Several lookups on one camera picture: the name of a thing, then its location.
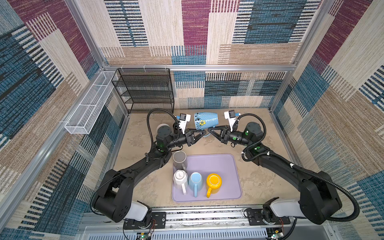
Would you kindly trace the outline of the teal blue patterned mug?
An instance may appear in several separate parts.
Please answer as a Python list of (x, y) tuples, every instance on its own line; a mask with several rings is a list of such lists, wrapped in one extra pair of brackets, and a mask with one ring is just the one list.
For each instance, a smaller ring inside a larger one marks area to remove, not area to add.
[(194, 114), (195, 128), (197, 130), (207, 130), (219, 124), (217, 113), (199, 112)]

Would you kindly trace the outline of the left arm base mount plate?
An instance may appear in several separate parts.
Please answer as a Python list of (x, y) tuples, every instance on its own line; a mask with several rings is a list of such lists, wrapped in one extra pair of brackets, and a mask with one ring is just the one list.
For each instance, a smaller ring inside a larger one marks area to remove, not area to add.
[(164, 229), (166, 227), (166, 220), (166, 212), (151, 212), (147, 214), (142, 221), (125, 220), (123, 230)]

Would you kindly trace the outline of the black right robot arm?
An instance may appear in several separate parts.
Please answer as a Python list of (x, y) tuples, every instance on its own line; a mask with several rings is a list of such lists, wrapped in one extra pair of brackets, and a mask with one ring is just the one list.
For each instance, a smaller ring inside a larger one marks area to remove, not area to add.
[(262, 144), (265, 133), (259, 124), (250, 122), (243, 132), (229, 126), (209, 128), (208, 131), (223, 144), (246, 147), (255, 144), (255, 147), (243, 151), (246, 158), (280, 176), (300, 192), (297, 200), (275, 197), (264, 203), (262, 214), (266, 223), (274, 223), (279, 217), (299, 217), (320, 225), (342, 208), (336, 188), (327, 183), (331, 177), (319, 172), (315, 178), (313, 171), (294, 170), (290, 161)]

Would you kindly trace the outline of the lavender purple mug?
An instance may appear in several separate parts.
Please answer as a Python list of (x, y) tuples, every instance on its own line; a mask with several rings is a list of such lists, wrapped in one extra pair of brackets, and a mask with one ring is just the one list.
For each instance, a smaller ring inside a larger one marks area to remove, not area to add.
[(157, 126), (157, 131), (161, 128), (161, 127), (168, 127), (170, 128), (170, 126), (168, 124), (160, 124)]

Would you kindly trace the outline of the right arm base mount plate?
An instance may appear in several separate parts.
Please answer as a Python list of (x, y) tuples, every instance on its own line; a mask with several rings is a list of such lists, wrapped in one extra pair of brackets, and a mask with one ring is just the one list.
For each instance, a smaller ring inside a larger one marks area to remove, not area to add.
[(264, 209), (247, 208), (243, 212), (250, 226), (290, 225), (288, 217), (277, 217), (272, 212)]

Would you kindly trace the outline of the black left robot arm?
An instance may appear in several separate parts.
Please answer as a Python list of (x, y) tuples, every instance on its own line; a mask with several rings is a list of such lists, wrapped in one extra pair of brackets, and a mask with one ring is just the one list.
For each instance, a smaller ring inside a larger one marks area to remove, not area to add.
[(156, 141), (144, 158), (130, 167), (105, 173), (101, 186), (91, 198), (91, 207), (114, 222), (126, 218), (132, 208), (135, 186), (150, 173), (162, 168), (172, 156), (172, 148), (191, 146), (206, 134), (205, 130), (172, 130), (168, 125), (158, 128)]

